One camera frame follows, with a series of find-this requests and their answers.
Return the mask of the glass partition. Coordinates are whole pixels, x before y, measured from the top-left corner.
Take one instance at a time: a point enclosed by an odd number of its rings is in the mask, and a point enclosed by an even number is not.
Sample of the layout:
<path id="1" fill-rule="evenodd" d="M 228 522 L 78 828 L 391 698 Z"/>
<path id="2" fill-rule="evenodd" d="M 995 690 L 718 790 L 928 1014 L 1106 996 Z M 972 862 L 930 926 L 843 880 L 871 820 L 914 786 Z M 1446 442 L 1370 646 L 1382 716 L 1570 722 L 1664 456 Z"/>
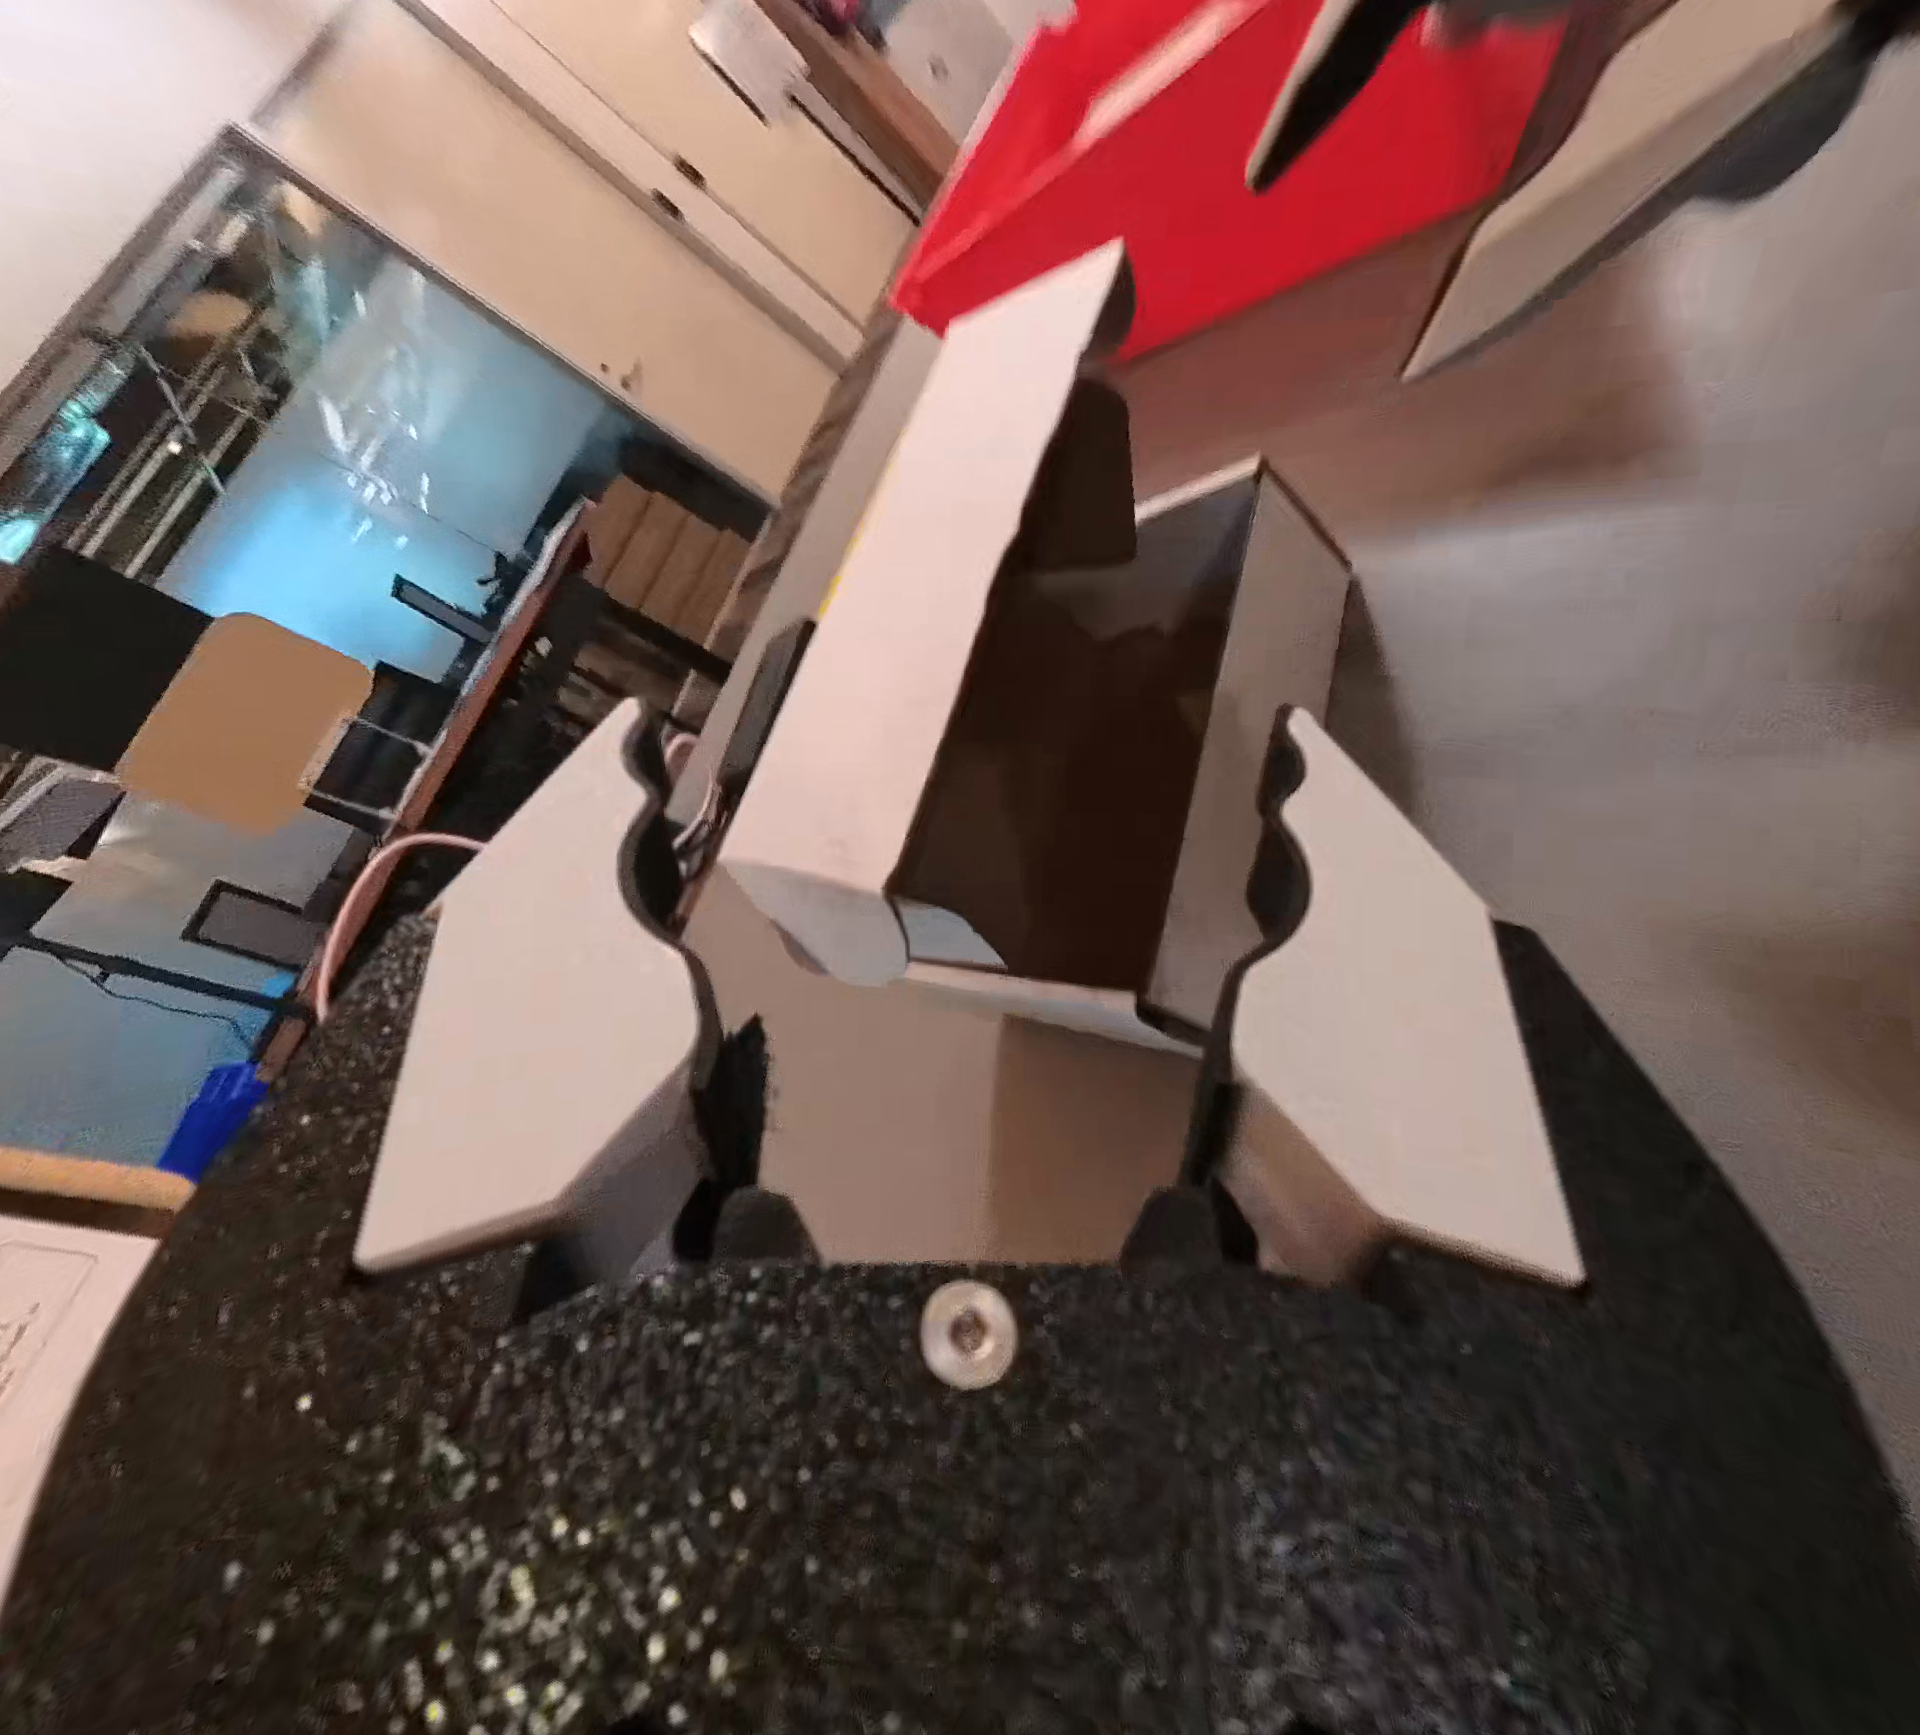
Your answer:
<path id="1" fill-rule="evenodd" d="M 444 718 L 571 512 L 564 636 L 718 690 L 765 504 L 226 138 L 4 404 L 4 780 L 108 774 L 232 614 Z"/>

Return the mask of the black rectangular device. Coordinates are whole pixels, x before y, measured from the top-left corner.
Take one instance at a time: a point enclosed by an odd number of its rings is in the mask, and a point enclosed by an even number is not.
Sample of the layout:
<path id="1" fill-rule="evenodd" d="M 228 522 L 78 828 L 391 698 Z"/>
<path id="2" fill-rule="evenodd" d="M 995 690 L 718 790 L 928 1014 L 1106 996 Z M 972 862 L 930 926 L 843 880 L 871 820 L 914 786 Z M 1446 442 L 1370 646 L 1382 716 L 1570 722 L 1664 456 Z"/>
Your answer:
<path id="1" fill-rule="evenodd" d="M 711 788 L 721 814 L 740 806 L 816 628 L 813 618 L 795 620 L 757 654 L 731 732 L 714 766 Z"/>

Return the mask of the blue plastic bin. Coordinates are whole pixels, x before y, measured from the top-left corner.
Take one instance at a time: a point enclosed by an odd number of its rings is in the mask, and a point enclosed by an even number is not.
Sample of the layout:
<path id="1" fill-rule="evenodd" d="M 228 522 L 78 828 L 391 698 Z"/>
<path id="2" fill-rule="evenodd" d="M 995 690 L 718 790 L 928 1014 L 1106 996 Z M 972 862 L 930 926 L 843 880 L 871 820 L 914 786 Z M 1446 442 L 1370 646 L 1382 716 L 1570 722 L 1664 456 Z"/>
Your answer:
<path id="1" fill-rule="evenodd" d="M 250 1120 L 268 1088 L 252 1062 L 208 1070 L 157 1154 L 155 1170 L 197 1184 Z"/>

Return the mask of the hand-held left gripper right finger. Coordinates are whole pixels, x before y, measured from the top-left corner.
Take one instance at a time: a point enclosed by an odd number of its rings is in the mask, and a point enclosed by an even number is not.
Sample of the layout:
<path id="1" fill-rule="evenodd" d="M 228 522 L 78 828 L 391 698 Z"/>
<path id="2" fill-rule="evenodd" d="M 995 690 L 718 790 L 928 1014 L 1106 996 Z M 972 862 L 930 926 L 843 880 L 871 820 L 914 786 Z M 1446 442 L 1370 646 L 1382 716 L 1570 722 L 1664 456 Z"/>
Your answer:
<path id="1" fill-rule="evenodd" d="M 1494 918 L 1323 726 L 1271 724 L 1181 1182 L 1259 1268 L 1353 1286 L 1412 1244 L 1547 1288 L 1588 1270 Z"/>

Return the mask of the white paper notice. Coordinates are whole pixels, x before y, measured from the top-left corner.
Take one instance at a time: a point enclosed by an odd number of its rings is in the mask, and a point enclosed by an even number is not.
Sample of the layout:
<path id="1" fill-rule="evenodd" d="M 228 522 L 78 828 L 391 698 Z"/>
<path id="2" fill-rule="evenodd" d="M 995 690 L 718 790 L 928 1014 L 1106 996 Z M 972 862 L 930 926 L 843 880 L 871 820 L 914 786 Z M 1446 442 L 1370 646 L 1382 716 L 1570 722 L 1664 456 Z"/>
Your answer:
<path id="1" fill-rule="evenodd" d="M 705 0 L 686 39 L 760 122 L 778 124 L 795 110 L 807 80 L 804 51 L 756 0 Z"/>

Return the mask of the white instruction poster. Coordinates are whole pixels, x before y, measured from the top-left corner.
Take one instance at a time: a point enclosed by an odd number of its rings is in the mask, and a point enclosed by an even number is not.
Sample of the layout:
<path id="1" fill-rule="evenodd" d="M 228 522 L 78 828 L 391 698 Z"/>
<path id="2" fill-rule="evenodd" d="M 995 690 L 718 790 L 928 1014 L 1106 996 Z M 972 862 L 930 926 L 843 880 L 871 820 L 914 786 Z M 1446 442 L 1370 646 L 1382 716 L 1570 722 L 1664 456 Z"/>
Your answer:
<path id="1" fill-rule="evenodd" d="M 2 1590 L 84 1380 L 159 1244 L 2 1218 Z"/>

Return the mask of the wooden desk with black legs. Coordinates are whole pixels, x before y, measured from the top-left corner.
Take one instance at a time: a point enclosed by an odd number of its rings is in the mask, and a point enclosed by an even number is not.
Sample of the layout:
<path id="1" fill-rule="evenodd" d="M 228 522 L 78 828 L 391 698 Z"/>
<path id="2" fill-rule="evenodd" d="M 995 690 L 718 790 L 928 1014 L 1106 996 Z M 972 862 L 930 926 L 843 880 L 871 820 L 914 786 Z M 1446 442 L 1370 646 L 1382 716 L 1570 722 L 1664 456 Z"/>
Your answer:
<path id="1" fill-rule="evenodd" d="M 456 762 L 460 762 L 485 712 L 532 644 L 554 596 L 578 568 L 587 548 L 585 526 L 594 508 L 592 500 L 578 500 L 537 550 L 489 640 L 479 646 L 470 672 L 456 686 L 444 726 L 418 750 L 415 768 L 386 814 L 381 842 L 391 842 L 423 826 Z"/>

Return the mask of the white cardboard box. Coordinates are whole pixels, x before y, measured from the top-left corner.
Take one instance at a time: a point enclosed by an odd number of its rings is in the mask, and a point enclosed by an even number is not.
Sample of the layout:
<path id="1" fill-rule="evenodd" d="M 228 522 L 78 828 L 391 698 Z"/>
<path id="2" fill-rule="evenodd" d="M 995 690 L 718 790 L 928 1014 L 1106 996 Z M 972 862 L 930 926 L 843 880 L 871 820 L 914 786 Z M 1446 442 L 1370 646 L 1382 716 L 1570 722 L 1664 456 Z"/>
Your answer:
<path id="1" fill-rule="evenodd" d="M 1196 1056 L 1352 562 L 1257 454 L 1138 500 L 1121 242 L 948 326 L 718 866 L 812 972 Z"/>

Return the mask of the white cabinet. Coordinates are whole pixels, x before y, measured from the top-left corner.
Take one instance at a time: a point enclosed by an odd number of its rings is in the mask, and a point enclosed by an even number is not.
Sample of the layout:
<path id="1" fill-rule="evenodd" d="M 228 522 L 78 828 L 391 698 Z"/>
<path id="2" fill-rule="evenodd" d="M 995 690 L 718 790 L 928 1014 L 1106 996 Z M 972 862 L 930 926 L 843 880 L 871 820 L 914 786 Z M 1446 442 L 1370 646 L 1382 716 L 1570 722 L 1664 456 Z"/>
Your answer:
<path id="1" fill-rule="evenodd" d="M 708 0 L 351 0 L 248 134 L 699 468 L 779 496 L 924 198 L 809 80 L 761 118 Z"/>

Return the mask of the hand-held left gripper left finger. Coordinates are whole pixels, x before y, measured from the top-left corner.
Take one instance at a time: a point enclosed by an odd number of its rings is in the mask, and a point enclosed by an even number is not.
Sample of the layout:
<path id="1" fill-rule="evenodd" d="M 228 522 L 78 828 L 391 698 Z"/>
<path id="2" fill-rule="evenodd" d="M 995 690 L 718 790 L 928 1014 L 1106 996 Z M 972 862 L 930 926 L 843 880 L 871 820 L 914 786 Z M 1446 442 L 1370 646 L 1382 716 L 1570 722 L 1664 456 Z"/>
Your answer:
<path id="1" fill-rule="evenodd" d="M 667 796 L 659 718 L 621 702 L 444 890 L 358 1272 L 528 1244 L 581 1288 L 724 1252 L 769 1052 L 684 940 Z"/>

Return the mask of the red plastic bin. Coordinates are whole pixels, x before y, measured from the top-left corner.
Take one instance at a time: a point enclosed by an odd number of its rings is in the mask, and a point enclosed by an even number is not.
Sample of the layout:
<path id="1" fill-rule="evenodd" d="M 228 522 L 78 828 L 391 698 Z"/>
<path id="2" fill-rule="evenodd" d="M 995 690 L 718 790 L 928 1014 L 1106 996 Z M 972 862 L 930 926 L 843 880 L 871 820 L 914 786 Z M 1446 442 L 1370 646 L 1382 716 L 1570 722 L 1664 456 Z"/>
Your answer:
<path id="1" fill-rule="evenodd" d="M 1410 25 L 1355 102 L 1267 192 L 1246 168 L 1323 0 L 1072 0 L 974 124 L 891 306 L 934 334 L 1121 242 L 1118 356 L 1480 212 L 1506 184 L 1568 17 L 1443 43 Z"/>

